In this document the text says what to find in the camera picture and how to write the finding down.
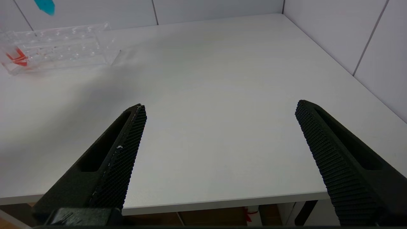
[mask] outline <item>floor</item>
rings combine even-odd
[[[282,225],[277,205],[261,205],[259,207],[264,226]],[[182,226],[246,226],[243,207],[209,209],[200,211],[182,211],[125,216],[127,225],[171,225]],[[17,226],[0,218],[0,229],[19,229]]]
[[[0,229],[19,229],[14,224],[7,222],[6,220],[0,218]]]

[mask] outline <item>blue object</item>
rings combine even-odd
[[[52,0],[34,0],[38,8],[49,15],[54,15],[55,4]]]

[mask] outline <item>orange plastic piece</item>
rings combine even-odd
[[[7,57],[9,57],[13,61],[13,63],[26,67],[27,66],[27,57],[21,51],[21,49],[17,48],[16,51],[20,55],[19,57],[13,59],[8,53],[6,53]]]

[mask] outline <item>transparent test tube rack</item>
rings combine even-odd
[[[104,23],[2,33],[0,62],[12,75],[91,64],[111,65],[119,50],[112,33],[106,35],[107,30],[110,26]],[[8,54],[13,50],[17,59]]]

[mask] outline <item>white tabletop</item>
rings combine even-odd
[[[0,79],[0,204],[40,198],[126,108],[147,123],[124,214],[328,198],[314,102],[407,175],[407,124],[281,14],[114,31],[113,66]]]

